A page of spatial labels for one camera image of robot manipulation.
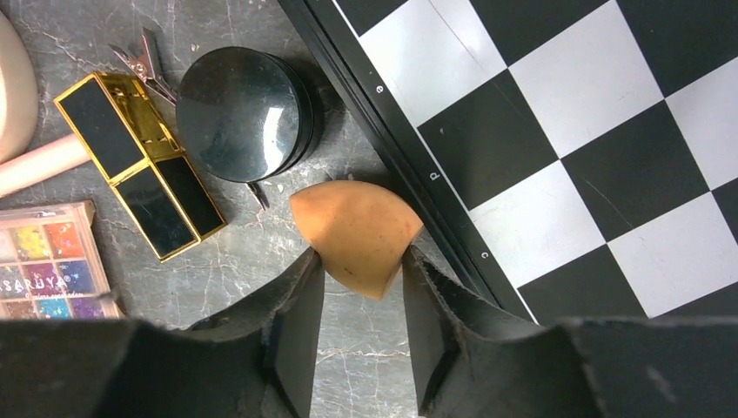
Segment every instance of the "pink handle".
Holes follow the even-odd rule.
[[[90,161],[71,133],[0,165],[0,198]]]

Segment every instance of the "orange makeup sponge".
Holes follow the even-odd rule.
[[[399,196],[378,185],[336,180],[290,197],[302,236],[344,286],[382,299],[423,223]]]

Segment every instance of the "white square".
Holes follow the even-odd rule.
[[[710,189],[738,178],[738,58],[667,98]]]
[[[712,193],[608,245],[648,317],[738,281],[738,244]]]
[[[507,67],[468,0],[409,0],[359,43],[415,127]]]
[[[469,215],[516,288],[605,244],[560,161]]]
[[[663,99],[614,0],[510,71],[559,157]]]

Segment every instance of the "black and gold lipstick tube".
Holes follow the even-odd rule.
[[[161,261],[225,226],[138,78],[93,72],[54,103]]]

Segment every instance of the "marble tabletop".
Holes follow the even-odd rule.
[[[314,63],[276,0],[0,0],[0,10],[36,70],[40,112],[31,149],[70,132],[53,104],[59,93],[90,71],[125,72],[108,44],[138,45],[142,26],[157,32],[164,75],[175,87],[195,59],[227,45]],[[325,135],[310,159],[262,184],[272,207],[260,212],[245,186],[201,172],[229,225],[164,264],[92,163],[0,199],[0,209],[93,199],[93,232],[125,312],[163,327],[187,327],[253,292],[307,248],[292,222],[290,194],[328,179],[392,184],[325,76],[317,71],[314,81],[326,106]],[[163,113],[173,125],[172,115]],[[427,235],[417,243],[442,262]],[[327,279],[312,416],[417,416],[399,283],[376,301]]]

